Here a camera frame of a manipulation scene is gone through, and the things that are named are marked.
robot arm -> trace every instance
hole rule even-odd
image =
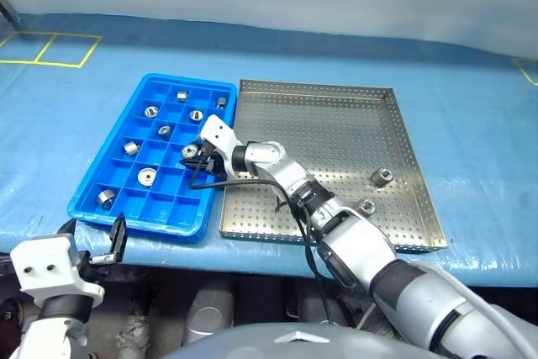
[[[11,251],[21,291],[41,307],[13,359],[36,357],[88,359],[86,323],[103,301],[99,267],[121,262],[127,241],[125,217],[114,221],[107,254],[90,257],[74,239],[76,221],[69,220],[57,235],[25,240]]]
[[[236,172],[278,182],[310,215],[318,253],[345,288],[367,290],[411,344],[455,358],[538,357],[534,325],[493,308],[439,269],[397,259],[387,236],[320,185],[276,142],[243,145],[212,115],[200,133]]]

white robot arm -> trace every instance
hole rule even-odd
[[[409,343],[455,358],[538,357],[534,325],[486,304],[441,269],[397,259],[381,230],[320,185],[282,145],[243,145],[215,115],[200,137],[222,156],[229,176],[249,172],[273,180],[306,209],[303,221],[312,226],[330,272],[343,287],[368,291]]]

table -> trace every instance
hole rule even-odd
[[[23,14],[58,36],[40,61],[0,63],[0,251],[55,232],[141,77],[160,72],[392,87],[449,248],[401,256],[434,262],[475,286],[538,285],[538,87],[512,58],[414,40],[348,37],[119,16]],[[0,23],[0,41],[11,28]],[[13,37],[0,60],[33,59],[46,35]],[[124,261],[149,266],[310,276],[303,247],[221,238],[222,193],[196,245],[130,237]],[[108,235],[85,224],[79,249]]]

metal nut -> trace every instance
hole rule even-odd
[[[105,189],[97,196],[99,206],[105,210],[110,210],[115,200],[116,192],[114,192],[112,189]]]
[[[219,97],[217,100],[217,108],[225,109],[226,108],[226,97]]]
[[[159,112],[159,108],[155,105],[150,105],[148,108],[144,110],[144,116],[146,118],[154,118],[157,116],[157,113]]]
[[[170,139],[170,136],[171,136],[171,126],[170,125],[163,125],[159,128],[159,130],[157,130],[157,134],[165,139],[165,140],[169,140]]]
[[[138,172],[138,182],[144,187],[151,187],[155,181],[157,171],[154,168],[146,167]]]
[[[196,157],[198,150],[198,145],[195,144],[183,146],[182,156],[184,159],[192,159],[193,157]]]
[[[140,150],[140,146],[131,140],[124,145],[124,150],[129,156],[134,156],[136,153],[138,153],[138,150]]]
[[[364,216],[370,216],[376,212],[376,204],[368,198],[361,198],[359,200],[359,214]]]
[[[188,92],[177,92],[176,98],[178,103],[185,103],[187,101]]]
[[[387,168],[380,168],[372,174],[372,181],[378,187],[384,187],[394,179],[394,176]]]
[[[199,111],[197,109],[194,109],[193,111],[191,111],[189,114],[188,114],[189,118],[192,119],[193,121],[201,121],[202,118],[203,118],[203,112],[202,111]]]

perforated stainless steel tray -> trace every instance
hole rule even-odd
[[[282,143],[351,206],[370,198],[377,209],[370,220],[397,250],[446,247],[392,89],[243,80],[235,133],[243,142]],[[384,188],[370,179],[380,167],[395,177]],[[289,209],[275,213],[276,204],[269,187],[227,188],[221,234],[302,242]]]

